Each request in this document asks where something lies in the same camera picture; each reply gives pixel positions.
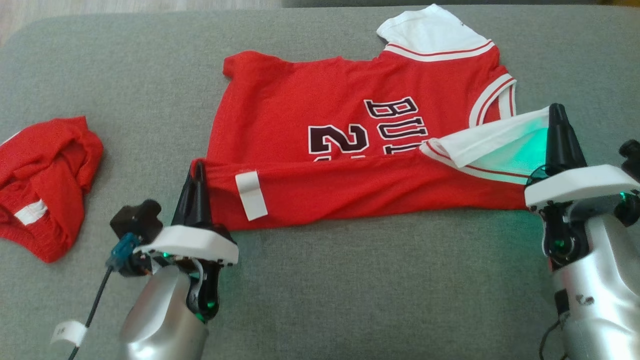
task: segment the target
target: white cable label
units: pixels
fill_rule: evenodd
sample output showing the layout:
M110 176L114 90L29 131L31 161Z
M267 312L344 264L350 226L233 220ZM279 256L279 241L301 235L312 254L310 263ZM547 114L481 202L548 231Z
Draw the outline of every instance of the white cable label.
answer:
M60 340L67 340L79 347L84 340L86 331L87 328L81 322L75 320L61 322L56 326L55 330L53 330L53 337L49 344L53 344Z
M257 171L236 175L236 185L240 193L240 200L244 206L244 212L249 221L268 214Z

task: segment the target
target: white sticker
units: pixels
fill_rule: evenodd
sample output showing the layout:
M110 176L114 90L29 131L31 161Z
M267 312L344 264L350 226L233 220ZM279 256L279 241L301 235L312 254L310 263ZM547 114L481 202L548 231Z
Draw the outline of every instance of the white sticker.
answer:
M67 340L79 347L84 340L86 330L87 328L84 324L75 320L61 322L56 326L55 330L53 330L53 337L51 338L50 344L60 340Z
M236 175L236 185L240 193L240 200L249 221L267 215L267 205L264 203L258 172L251 171Z
M45 204L44 201L40 199L33 204L29 204L24 208L18 210L18 212L13 215L25 226L27 226L40 220L47 213L47 210L47 204Z

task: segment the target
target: gray fabric surface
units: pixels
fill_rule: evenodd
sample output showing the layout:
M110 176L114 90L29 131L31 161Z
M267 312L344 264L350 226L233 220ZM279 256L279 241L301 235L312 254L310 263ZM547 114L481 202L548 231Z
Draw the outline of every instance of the gray fabric surface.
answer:
M424 6L426 0L282 0L284 8L314 8L332 6ZM440 0L438 5L463 4L597 4L596 0Z
M518 112L566 105L591 164L619 164L640 137L640 11L594 6L447 6L494 39L518 80ZM55 325L85 320L116 238L108 222L146 198L169 221L191 159L205 154L245 49L309 61L370 59L402 8L69 17L0 49L0 139L86 115L106 151L77 244L53 265L0 241L0 358L66 359ZM540 221L452 209L234 234L204 359L537 359L555 321ZM112 359L144 279L113 276L78 359ZM561 354L552 336L549 359Z

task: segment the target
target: white sleeve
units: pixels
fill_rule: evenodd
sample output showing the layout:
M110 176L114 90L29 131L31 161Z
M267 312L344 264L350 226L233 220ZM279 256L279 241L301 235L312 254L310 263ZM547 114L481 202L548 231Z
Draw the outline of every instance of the white sleeve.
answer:
M484 179L525 184L545 163L549 108L447 135L420 146L426 156Z
M391 44L423 54L473 49L488 41L436 4L385 21L377 34Z

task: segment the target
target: red fabric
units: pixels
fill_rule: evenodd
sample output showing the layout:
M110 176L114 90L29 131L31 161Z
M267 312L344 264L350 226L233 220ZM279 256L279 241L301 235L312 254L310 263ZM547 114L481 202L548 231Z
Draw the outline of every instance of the red fabric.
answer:
M84 117L35 124L0 145L0 238L46 263L62 257L84 220L83 196L91 190L102 150ZM14 217L40 199L48 208L42 218L24 225Z
M223 71L231 82L205 159L214 220L240 230L465 206L523 208L521 185L466 175L415 149L429 137L470 126L474 104L507 74L499 50L489 45L477 56L431 62L390 51L371 61L291 63L255 51L227 58ZM416 111L376 118L367 107L367 101L407 98ZM499 119L497 101L483 106L485 117L471 126ZM405 121L423 126L400 126ZM392 126L387 138L381 124ZM327 138L319 145L329 145L329 151L312 151L312 128L327 126L344 134L348 151ZM351 130L360 128L367 146L353 150L358 134ZM399 131L413 134L389 138ZM402 146L409 148L387 153ZM268 215L248 221L235 176L254 170Z
M464 174L419 151L312 164L206 160L213 219L241 230L446 208L525 208L523 185ZM258 172L269 214L248 221L235 174L252 170Z

